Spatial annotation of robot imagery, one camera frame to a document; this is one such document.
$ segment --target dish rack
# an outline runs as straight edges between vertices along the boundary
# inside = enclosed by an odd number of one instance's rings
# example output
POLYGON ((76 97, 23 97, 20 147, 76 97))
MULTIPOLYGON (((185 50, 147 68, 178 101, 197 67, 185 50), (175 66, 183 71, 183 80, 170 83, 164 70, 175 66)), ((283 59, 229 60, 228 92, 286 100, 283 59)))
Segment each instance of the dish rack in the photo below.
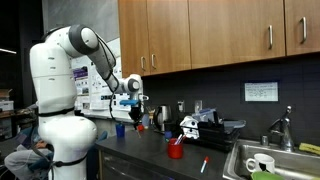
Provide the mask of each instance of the dish rack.
POLYGON ((183 142, 229 152, 245 124, 244 120, 223 119, 219 124, 211 121, 198 122, 197 128, 181 126, 182 129, 188 128, 190 131, 199 133, 197 139, 186 138, 183 142))

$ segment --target faucet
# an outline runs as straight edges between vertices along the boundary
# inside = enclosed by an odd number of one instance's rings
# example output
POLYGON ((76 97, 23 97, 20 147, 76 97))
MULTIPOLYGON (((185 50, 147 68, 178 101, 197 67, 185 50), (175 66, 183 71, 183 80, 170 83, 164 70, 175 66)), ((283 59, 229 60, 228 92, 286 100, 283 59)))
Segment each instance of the faucet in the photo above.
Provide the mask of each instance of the faucet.
POLYGON ((294 143, 291 137, 290 119, 291 106, 287 107, 286 112, 280 119, 277 119, 268 129, 272 134, 280 136, 280 148, 284 151, 293 152, 294 143))

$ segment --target white mug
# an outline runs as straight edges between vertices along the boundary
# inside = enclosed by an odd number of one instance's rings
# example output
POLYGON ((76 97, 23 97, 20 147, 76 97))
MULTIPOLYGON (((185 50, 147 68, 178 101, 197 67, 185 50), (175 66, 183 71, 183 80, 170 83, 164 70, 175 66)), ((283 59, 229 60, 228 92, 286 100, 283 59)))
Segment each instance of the white mug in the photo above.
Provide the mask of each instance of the white mug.
POLYGON ((274 159, 269 155, 258 153, 254 155, 254 159, 247 159, 246 167, 249 172, 267 171, 274 174, 274 159), (254 162, 253 169, 249 168, 250 162, 254 162))

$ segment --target electric kettle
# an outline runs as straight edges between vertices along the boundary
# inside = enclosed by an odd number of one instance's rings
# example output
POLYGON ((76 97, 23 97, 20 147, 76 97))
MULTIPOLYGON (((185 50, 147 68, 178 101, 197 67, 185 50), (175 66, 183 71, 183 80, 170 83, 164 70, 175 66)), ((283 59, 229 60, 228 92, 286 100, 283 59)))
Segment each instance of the electric kettle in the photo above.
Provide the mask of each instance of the electric kettle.
POLYGON ((164 132, 164 123, 172 121, 171 108, 169 105, 158 106, 153 115, 153 122, 156 128, 164 132))

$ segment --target person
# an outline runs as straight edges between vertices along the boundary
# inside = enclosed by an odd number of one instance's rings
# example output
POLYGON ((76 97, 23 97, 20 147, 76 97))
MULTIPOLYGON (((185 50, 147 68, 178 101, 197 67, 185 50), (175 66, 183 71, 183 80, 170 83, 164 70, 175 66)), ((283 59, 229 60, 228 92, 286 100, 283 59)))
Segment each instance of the person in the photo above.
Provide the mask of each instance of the person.
POLYGON ((30 165, 43 159, 32 148, 38 149, 43 155, 52 154, 53 149, 45 141, 41 140, 38 134, 38 126, 22 130, 15 138, 20 144, 16 151, 10 153, 4 164, 19 180, 31 180, 39 176, 39 171, 35 171, 30 165))

